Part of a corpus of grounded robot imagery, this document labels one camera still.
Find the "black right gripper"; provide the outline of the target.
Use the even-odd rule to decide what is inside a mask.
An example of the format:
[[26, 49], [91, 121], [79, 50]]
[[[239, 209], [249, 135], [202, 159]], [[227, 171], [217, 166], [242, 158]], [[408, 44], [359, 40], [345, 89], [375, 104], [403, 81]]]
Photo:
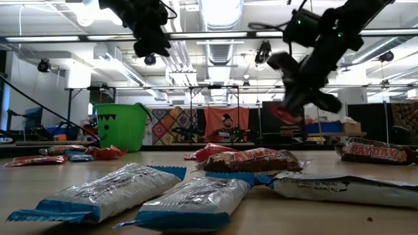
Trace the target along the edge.
[[270, 56], [268, 65], [283, 74], [282, 108], [299, 118], [304, 105], [310, 101], [309, 89], [320, 89], [327, 83], [327, 76], [333, 70], [333, 53], [312, 52], [297, 61], [287, 52], [278, 52]]

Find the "red candy packet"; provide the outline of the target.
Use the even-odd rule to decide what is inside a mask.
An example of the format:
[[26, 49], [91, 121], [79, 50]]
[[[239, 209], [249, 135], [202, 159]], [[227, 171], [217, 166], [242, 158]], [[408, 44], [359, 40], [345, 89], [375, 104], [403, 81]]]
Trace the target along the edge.
[[283, 107], [276, 104], [270, 106], [269, 110], [274, 116], [276, 116], [278, 119], [289, 125], [297, 124], [302, 120], [300, 116], [294, 117]]
[[96, 148], [90, 146], [85, 154], [91, 155], [95, 160], [115, 160], [119, 159], [127, 153], [127, 148], [120, 150], [117, 147], [111, 145], [109, 148]]
[[184, 160], [202, 162], [202, 161], [207, 160], [212, 155], [227, 152], [227, 151], [237, 152], [237, 150], [233, 148], [229, 148], [227, 146], [221, 146], [218, 144], [209, 143], [202, 149], [199, 149], [193, 153], [185, 154]]
[[4, 164], [4, 167], [36, 166], [36, 165], [61, 165], [67, 162], [67, 158], [58, 156], [28, 156], [16, 157], [11, 162]]

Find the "silver blue candy bar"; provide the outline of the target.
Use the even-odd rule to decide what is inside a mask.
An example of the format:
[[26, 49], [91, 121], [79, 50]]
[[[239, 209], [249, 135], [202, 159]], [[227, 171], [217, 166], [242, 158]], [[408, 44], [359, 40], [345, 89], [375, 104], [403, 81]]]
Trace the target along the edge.
[[74, 163], [75, 162], [88, 162], [88, 161], [94, 160], [94, 158], [91, 155], [88, 155], [82, 152], [77, 152], [77, 151], [67, 151], [65, 155], [67, 156], [68, 160]]
[[102, 178], [47, 196], [32, 210], [16, 210], [7, 221], [100, 223], [172, 189], [184, 180], [186, 170], [129, 163]]
[[418, 184], [358, 176], [280, 172], [256, 179], [286, 198], [392, 206], [418, 210]]
[[208, 172], [205, 176], [194, 177], [171, 193], [145, 202], [134, 220], [113, 228], [136, 226], [169, 233], [220, 230], [231, 223], [231, 214], [254, 183], [253, 173]]

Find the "black monitor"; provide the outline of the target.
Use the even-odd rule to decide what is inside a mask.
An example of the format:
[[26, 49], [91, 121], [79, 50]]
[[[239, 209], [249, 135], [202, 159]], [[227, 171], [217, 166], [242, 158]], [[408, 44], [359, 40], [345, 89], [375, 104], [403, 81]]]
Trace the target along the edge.
[[269, 110], [273, 104], [281, 106], [281, 101], [263, 101], [261, 109], [261, 134], [266, 144], [297, 144], [305, 135], [304, 120], [289, 125], [274, 116]]

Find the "blue storage bin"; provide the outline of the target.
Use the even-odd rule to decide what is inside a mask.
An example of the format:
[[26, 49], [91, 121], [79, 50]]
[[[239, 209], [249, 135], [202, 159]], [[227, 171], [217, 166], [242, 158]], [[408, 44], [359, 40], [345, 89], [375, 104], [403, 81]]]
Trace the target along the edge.
[[308, 134], [312, 133], [341, 133], [342, 123], [340, 121], [321, 122], [306, 124], [305, 131]]

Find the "brown cardboard box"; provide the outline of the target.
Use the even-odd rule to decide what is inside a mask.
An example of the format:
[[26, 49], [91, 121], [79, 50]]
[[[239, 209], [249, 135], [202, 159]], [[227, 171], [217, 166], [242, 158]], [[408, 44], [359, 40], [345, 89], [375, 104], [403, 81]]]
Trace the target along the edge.
[[361, 123], [359, 122], [344, 122], [342, 123], [343, 132], [345, 133], [361, 133]]

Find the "person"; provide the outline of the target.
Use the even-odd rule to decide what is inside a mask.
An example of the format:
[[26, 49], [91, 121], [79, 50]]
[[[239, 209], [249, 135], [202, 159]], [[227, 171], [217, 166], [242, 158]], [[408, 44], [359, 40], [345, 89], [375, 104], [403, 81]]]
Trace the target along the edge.
[[212, 132], [211, 138], [214, 142], [231, 142], [230, 133], [232, 128], [236, 127], [237, 125], [233, 124], [233, 119], [229, 114], [224, 114], [221, 118], [221, 122], [222, 127], [214, 130]]

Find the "black partition panel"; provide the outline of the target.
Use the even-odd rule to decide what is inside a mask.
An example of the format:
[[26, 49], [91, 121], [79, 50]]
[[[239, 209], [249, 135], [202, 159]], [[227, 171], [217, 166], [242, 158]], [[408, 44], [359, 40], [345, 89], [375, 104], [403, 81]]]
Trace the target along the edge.
[[393, 112], [390, 103], [349, 104], [348, 116], [361, 124], [364, 138], [386, 142], [393, 126]]

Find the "black overhead light beam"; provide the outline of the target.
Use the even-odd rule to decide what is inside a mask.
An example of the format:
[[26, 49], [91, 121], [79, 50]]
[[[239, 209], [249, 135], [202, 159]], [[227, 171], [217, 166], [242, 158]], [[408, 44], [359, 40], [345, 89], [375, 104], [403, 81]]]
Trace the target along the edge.
[[[280, 39], [278, 31], [218, 31], [192, 33], [165, 33], [168, 40], [230, 40], [230, 39]], [[418, 28], [366, 29], [362, 37], [409, 37], [418, 36]], [[58, 43], [58, 42], [127, 42], [136, 41], [132, 34], [107, 35], [40, 35], [40, 36], [0, 36], [0, 43]]]

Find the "orange hanging cloth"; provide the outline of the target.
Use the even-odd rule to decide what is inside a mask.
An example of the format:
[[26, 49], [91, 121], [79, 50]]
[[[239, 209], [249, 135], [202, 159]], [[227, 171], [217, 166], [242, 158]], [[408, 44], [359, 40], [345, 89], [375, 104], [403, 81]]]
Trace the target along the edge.
[[221, 118], [229, 114], [234, 125], [240, 125], [241, 129], [249, 127], [249, 108], [206, 108], [204, 116], [206, 120], [205, 137], [207, 141], [214, 142], [211, 138], [212, 132], [222, 127]]

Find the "colourful patchwork quilt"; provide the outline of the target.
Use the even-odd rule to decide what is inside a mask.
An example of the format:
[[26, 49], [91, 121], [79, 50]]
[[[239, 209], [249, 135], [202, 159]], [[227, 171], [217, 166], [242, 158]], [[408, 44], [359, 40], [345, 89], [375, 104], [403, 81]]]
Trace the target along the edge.
[[183, 109], [175, 106], [170, 109], [153, 109], [151, 137], [152, 145], [169, 146], [179, 144], [177, 134], [171, 131], [175, 127], [197, 127], [198, 115], [195, 109]]

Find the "wood-pattern partition panel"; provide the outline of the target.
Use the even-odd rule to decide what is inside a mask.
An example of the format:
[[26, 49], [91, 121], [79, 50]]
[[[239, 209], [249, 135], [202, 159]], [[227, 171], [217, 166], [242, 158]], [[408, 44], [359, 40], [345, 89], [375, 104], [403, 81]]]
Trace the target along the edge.
[[393, 121], [411, 133], [411, 143], [418, 144], [418, 102], [392, 103]]

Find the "green plastic monster bucket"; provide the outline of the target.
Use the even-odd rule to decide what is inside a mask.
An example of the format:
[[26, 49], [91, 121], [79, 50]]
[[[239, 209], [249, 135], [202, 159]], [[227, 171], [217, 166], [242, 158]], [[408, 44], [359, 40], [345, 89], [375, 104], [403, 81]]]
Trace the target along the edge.
[[93, 107], [97, 117], [101, 148], [114, 146], [128, 153], [141, 149], [146, 122], [152, 120], [150, 111], [142, 104], [97, 104]]

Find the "ribbed silver ventilation duct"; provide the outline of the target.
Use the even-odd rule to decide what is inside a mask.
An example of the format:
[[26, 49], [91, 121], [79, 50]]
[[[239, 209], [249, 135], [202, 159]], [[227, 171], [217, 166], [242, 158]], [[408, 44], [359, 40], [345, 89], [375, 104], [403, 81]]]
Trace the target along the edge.
[[[244, 0], [198, 0], [203, 31], [238, 31]], [[205, 46], [206, 55], [213, 65], [227, 65], [232, 59], [232, 44]]]

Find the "black background rig frame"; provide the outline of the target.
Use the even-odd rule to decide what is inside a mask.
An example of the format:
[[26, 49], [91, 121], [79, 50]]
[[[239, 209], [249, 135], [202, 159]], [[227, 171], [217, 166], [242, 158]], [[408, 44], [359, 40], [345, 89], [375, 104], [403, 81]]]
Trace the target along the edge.
[[[347, 106], [349, 104], [371, 104], [371, 103], [413, 103], [418, 102], [418, 97], [413, 100], [408, 100], [406, 94], [401, 92], [401, 89], [406, 89], [406, 84], [392, 84], [386, 87], [380, 87], [376, 84], [369, 84], [363, 86], [336, 86], [328, 87], [325, 93], [334, 95], [342, 102], [342, 109], [333, 114], [318, 107], [308, 104], [304, 107], [304, 127], [310, 123], [321, 122], [344, 122], [348, 116]], [[153, 109], [162, 108], [170, 109], [179, 106], [183, 109], [195, 109], [198, 115], [199, 130], [205, 134], [206, 120], [204, 110], [206, 108], [249, 108], [249, 129], [255, 129], [261, 133], [261, 109], [263, 101], [281, 101], [283, 99], [282, 93], [265, 93], [262, 94], [257, 88], [253, 93], [247, 93], [243, 88], [230, 87], [221, 90], [221, 96], [217, 101], [211, 101], [209, 98], [203, 96], [206, 91], [205, 88], [189, 89], [188, 87], [181, 89], [178, 96], [170, 97], [167, 92], [160, 92], [149, 89], [148, 97], [134, 96], [121, 97], [123, 92], [122, 87], [107, 89], [94, 87], [93, 89], [70, 88], [69, 92], [69, 106], [67, 109], [67, 117], [75, 123], [79, 123], [82, 118], [88, 117], [93, 112], [93, 105], [88, 101], [76, 104], [75, 96], [77, 93], [83, 93], [84, 98], [88, 99], [90, 95], [98, 93], [96, 104], [136, 104], [142, 103], [150, 114]], [[151, 137], [152, 120], [146, 122], [144, 131], [143, 143], [145, 145], [152, 145]]]

